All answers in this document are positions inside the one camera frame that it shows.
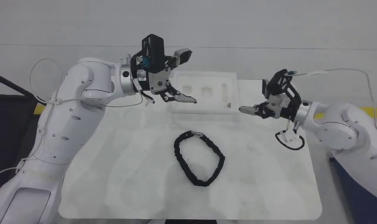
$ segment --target cable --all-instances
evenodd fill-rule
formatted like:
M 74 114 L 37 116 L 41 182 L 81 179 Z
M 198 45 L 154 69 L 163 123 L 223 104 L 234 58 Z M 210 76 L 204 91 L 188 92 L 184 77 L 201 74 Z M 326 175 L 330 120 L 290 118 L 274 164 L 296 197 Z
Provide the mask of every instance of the cable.
M 34 66 L 31 68 L 30 75 L 29 75 L 29 85 L 30 85 L 30 89 L 31 89 L 31 94 L 33 94 L 34 97 L 35 97 L 38 101 L 41 101 L 41 102 L 43 102 L 43 103 L 45 103 L 45 104 L 48 104 L 49 102 L 43 100 L 41 97 L 38 97 L 38 96 L 35 94 L 34 89 L 33 89 L 33 86 L 31 85 L 31 74 L 33 73 L 34 68 L 35 68 L 40 62 L 42 62 L 43 60 L 50 60 L 50 61 L 54 62 L 54 64 L 57 66 L 58 69 L 60 69 L 60 72 L 61 72 L 61 77 L 60 77 L 59 86 L 58 86 L 58 89 L 57 89 L 57 91 L 56 91 L 56 94 L 55 94 L 55 98 L 54 98 L 54 99 L 56 99 L 56 95 L 58 95 L 57 93 L 58 93 L 59 88 L 60 88 L 60 85 L 61 85 L 61 83 L 62 83 L 62 81 L 63 81 L 63 69 L 59 66 L 59 64 L 58 64 L 55 60 L 52 60 L 52 59 L 50 59 L 50 58 L 43 58 L 43 59 L 39 60 L 39 61 L 36 62 L 36 63 L 34 64 Z
M 1 170 L 0 173 L 3 173 L 3 172 L 8 171 L 8 170 L 12 170 L 12 169 L 17 169 L 17 167 L 10 167 L 8 169 Z
M 140 95 L 141 101 L 137 104 L 129 104 L 129 105 L 126 105 L 126 106 L 109 106 L 109 105 L 106 105 L 105 107 L 107 107 L 107 108 L 126 108 L 126 107 L 131 107 L 131 106 L 138 106 L 139 104 L 142 104 L 143 101 L 144 101 L 144 97 L 141 95 L 140 92 L 139 92 L 139 95 Z
M 295 77 L 298 77 L 298 76 L 305 76 L 305 75 L 314 75 L 314 74 L 322 74 L 322 73 L 328 73 L 328 72 L 332 72 L 332 71 L 356 71 L 356 72 L 360 72 L 360 73 L 363 73 L 365 76 L 366 76 L 366 81 L 368 83 L 368 88 L 369 88 L 369 95 L 371 97 L 371 100 L 372 100 L 372 106 L 373 106 L 373 120 L 374 120 L 374 126 L 375 128 L 377 129 L 377 122 L 376 122 L 376 117 L 377 117 L 377 114 L 376 114 L 376 107 L 375 107 L 375 100 L 374 100 L 374 97 L 373 97 L 373 93 L 372 93 L 372 87 L 371 87 L 371 81 L 369 79 L 369 75 L 368 73 L 366 73 L 364 70 L 359 70 L 359 69 L 354 69 L 354 68 L 332 68 L 332 69 L 328 69 L 328 70 L 323 70 L 323 71 L 317 71 L 317 72 L 311 72 L 311 73 L 301 73 L 301 74 L 294 74 L 292 76 L 295 76 Z
M 35 97 L 37 100 L 42 101 L 42 102 L 45 103 L 45 104 L 51 104 L 51 108 L 50 108 L 50 110 L 49 110 L 49 112 L 48 112 L 48 114 L 47 114 L 47 117 L 46 117 L 46 123 L 45 123 L 42 127 L 40 127 L 40 128 L 38 129 L 39 131 L 41 131 L 41 130 L 46 130 L 46 127 L 47 127 L 47 124 L 48 124 L 48 122 L 49 122 L 50 116 L 51 116 L 52 111 L 54 110 L 54 107 L 55 107 L 55 104 L 54 104 L 54 103 L 49 103 L 49 102 L 47 102 L 47 101 L 45 101 L 45 100 L 39 98 L 39 97 L 35 94 L 34 89 L 33 89 L 32 86 L 31 86 L 31 74 L 32 74 L 32 72 L 33 72 L 35 66 L 37 66 L 37 65 L 38 65 L 40 62 L 42 62 L 43 60 L 50 60 L 50 61 L 54 62 L 54 63 L 56 64 L 57 68 L 60 69 L 60 71 L 61 71 L 60 82 L 59 82 L 59 85 L 58 85 L 57 90 L 55 91 L 55 94 L 54 94 L 53 97 L 52 97 L 52 102 L 55 102 L 55 101 L 56 101 L 56 99 L 57 99 L 57 95 L 58 95 L 58 92 L 59 92 L 59 89 L 60 89 L 60 86 L 61 86 L 61 83 L 62 83 L 62 81 L 63 81 L 63 69 L 59 66 L 59 64 L 58 64 L 55 60 L 52 60 L 52 59 L 49 59 L 49 58 L 44 58 L 44 59 L 39 60 L 36 64 L 34 64 L 34 66 L 32 67 L 32 69 L 31 69 L 31 71 L 30 71 L 30 75 L 29 75 L 29 84 L 30 84 L 30 88 L 31 88 L 31 93 L 34 95 L 34 97 Z M 78 100 L 78 99 L 63 100 L 63 101 L 61 101 L 61 102 L 63 103 L 63 102 L 72 101 L 72 100 Z M 28 157 L 25 157 L 25 158 L 21 159 L 20 162 L 18 163 L 17 167 L 15 168 L 15 169 L 16 169 L 16 171 L 15 171 L 16 174 L 22 169 L 22 167 L 24 166 L 25 161 L 28 160 L 30 157 L 32 157 L 32 156 L 35 154 L 35 152 L 38 151 L 38 149 L 39 149 L 39 147 L 41 146 L 43 140 L 44 140 L 44 134 L 41 134 L 41 139 L 39 140 L 39 143 L 38 143 L 37 147 L 35 148 L 35 150 L 32 151 L 32 152 L 29 154 Z

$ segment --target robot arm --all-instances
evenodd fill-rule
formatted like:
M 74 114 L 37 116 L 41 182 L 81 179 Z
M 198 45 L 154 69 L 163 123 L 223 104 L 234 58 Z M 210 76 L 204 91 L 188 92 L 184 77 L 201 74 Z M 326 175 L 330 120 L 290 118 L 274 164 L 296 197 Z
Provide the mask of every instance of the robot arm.
M 373 119 L 351 104 L 326 106 L 301 100 L 290 84 L 295 74 L 281 70 L 271 81 L 263 80 L 266 101 L 242 106 L 240 112 L 261 118 L 283 117 L 295 124 L 295 133 L 299 127 L 313 133 L 355 181 L 377 196 L 377 129 Z M 318 113 L 323 117 L 315 119 Z
M 38 122 L 34 147 L 18 173 L 0 188 L 0 223 L 50 223 L 57 214 L 61 188 L 70 163 L 91 138 L 108 104 L 145 91 L 172 97 L 165 102 L 196 103 L 171 86 L 170 71 L 189 60 L 191 51 L 164 55 L 163 39 L 153 34 L 143 50 L 125 64 L 83 58 L 54 93 Z

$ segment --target white table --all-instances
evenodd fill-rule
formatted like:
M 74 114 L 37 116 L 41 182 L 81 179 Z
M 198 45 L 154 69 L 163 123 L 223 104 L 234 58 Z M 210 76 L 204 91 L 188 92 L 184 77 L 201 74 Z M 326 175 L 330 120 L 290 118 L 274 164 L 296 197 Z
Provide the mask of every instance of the white table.
M 261 81 L 238 83 L 242 105 L 264 101 Z M 307 146 L 291 151 L 275 140 L 285 126 L 284 119 L 244 114 L 171 114 L 159 98 L 147 108 L 108 108 L 67 171 L 59 212 L 93 219 L 316 219 L 322 205 L 310 154 Z M 174 140 L 186 130 L 204 132 L 226 157 L 209 187 L 193 186 L 174 157 Z M 181 152 L 199 179 L 217 166 L 200 139 L 181 143 Z

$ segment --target small object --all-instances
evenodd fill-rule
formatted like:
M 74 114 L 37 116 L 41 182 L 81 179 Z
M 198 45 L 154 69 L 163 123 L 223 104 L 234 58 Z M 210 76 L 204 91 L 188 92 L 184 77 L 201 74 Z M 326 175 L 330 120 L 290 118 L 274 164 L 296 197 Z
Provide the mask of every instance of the small object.
M 180 148 L 179 148 L 180 143 L 183 140 L 187 140 L 188 138 L 191 138 L 193 136 L 199 137 L 202 141 L 204 141 L 208 145 L 208 147 L 210 147 L 220 158 L 216 170 L 206 182 L 196 178 L 195 174 L 190 170 L 188 164 L 183 159 L 183 156 L 180 153 Z M 203 186 L 203 187 L 209 186 L 220 174 L 220 171 L 223 168 L 224 161 L 225 161 L 225 156 L 221 153 L 220 149 L 208 137 L 206 137 L 206 135 L 198 131 L 187 131 L 181 134 L 180 136 L 178 136 L 178 138 L 174 142 L 174 154 L 176 155 L 177 161 L 179 162 L 179 165 L 181 166 L 184 174 L 186 174 L 187 178 L 191 181 L 191 183 L 194 186 Z
M 285 132 L 287 132 L 287 131 L 286 131 L 286 130 L 283 130 L 283 131 L 280 131 L 280 132 L 278 132 L 278 133 L 275 134 L 275 138 L 276 138 L 276 140 L 278 140 L 278 142 L 279 142 L 281 145 L 283 145 L 285 148 L 290 149 L 290 150 L 300 150 L 300 149 L 304 148 L 304 145 L 305 145 L 305 139 L 304 139 L 302 136 L 299 136 L 299 138 L 300 138 L 301 141 L 302 141 L 301 146 L 299 146 L 299 147 L 297 147 L 297 148 L 292 148 L 292 147 L 286 145 L 285 143 L 287 143 L 287 139 L 286 139 L 286 136 L 285 136 Z M 282 135 L 283 140 L 285 141 L 285 143 L 283 143 L 283 142 L 280 140 L 279 135 Z
M 295 125 L 293 126 L 293 132 L 295 134 L 297 134 L 297 130 L 299 129 L 300 126 L 301 126 L 301 122 L 300 121 L 295 121 Z

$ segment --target floor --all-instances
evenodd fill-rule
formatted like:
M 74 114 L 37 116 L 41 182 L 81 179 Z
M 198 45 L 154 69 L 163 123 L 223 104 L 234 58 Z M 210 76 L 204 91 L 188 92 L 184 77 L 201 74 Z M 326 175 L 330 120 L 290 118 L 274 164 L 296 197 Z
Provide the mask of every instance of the floor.
M 193 50 L 182 70 L 232 71 L 239 79 L 262 79 L 281 68 L 302 73 L 357 68 L 369 74 L 377 98 L 375 9 L 375 0 L 0 0 L 0 75 L 30 90 L 30 70 L 41 58 L 56 60 L 64 73 L 82 57 L 117 62 L 154 33 L 165 39 L 167 54 L 181 47 Z M 48 98 L 59 78 L 45 63 L 33 73 L 32 84 Z M 295 84 L 311 101 L 371 106 L 360 73 L 302 77 Z M 12 92 L 0 87 L 0 93 Z M 239 223 L 352 223 L 329 155 L 308 137 L 321 217 Z

